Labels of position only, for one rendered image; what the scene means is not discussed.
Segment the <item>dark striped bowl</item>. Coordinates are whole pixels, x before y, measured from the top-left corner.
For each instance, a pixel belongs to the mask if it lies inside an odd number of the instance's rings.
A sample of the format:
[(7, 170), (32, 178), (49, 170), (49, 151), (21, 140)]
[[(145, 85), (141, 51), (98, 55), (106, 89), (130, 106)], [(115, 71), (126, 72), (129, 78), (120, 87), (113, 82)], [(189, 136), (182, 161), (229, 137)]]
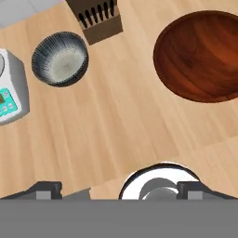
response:
[(55, 87), (71, 86), (86, 73), (86, 43), (73, 32), (57, 32), (42, 40), (32, 55), (32, 71), (41, 82)]

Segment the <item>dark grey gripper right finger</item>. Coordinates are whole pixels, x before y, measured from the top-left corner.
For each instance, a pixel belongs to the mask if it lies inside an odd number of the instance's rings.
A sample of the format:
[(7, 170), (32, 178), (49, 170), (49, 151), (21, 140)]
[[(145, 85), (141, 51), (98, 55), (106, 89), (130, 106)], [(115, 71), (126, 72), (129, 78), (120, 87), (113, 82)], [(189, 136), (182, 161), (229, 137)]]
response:
[(177, 185), (177, 198), (180, 200), (210, 200), (228, 199), (237, 200), (237, 197), (209, 189), (200, 181), (181, 181)]

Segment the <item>white bowl with black rim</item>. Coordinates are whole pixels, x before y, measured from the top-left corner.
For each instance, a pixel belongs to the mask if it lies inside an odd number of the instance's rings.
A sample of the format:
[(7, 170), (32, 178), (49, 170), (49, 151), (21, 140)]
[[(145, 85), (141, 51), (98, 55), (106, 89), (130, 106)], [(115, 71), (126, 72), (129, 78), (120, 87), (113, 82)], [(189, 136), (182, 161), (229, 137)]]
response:
[(162, 162), (144, 167), (124, 182), (119, 200), (176, 200), (180, 181), (199, 181), (188, 167), (172, 162)]

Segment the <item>white appliance with teal panel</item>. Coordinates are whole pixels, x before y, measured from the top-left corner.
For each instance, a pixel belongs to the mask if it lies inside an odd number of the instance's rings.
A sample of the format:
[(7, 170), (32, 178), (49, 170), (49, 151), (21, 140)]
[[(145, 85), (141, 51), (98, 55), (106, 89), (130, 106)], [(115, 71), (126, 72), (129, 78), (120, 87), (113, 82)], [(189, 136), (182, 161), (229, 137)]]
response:
[(9, 50), (0, 48), (0, 126), (20, 119), (29, 111), (24, 64)]

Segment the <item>brown knife block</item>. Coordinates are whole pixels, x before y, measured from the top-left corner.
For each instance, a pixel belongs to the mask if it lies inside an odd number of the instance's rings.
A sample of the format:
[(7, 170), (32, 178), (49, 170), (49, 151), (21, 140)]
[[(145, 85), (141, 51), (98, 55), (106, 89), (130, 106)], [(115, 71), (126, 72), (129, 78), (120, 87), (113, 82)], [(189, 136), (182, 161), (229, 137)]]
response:
[(123, 31), (117, 0), (65, 0), (88, 44), (94, 45)]

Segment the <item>large brown wooden bowl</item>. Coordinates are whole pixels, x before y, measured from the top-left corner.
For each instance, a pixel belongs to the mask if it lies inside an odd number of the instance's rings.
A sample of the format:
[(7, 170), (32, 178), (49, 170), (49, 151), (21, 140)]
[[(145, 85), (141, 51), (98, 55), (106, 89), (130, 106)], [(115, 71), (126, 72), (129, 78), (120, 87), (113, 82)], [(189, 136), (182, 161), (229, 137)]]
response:
[(153, 65), (179, 97), (202, 103), (238, 99), (238, 15), (201, 10), (172, 21), (155, 42)]

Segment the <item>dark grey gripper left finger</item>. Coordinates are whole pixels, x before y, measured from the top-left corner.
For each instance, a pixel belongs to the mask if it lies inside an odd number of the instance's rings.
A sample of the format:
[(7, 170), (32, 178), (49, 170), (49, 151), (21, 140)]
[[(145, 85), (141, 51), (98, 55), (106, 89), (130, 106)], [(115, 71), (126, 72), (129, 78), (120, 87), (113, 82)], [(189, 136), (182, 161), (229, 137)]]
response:
[(3, 200), (60, 200), (62, 183), (60, 181), (37, 181), (28, 190), (10, 194)]

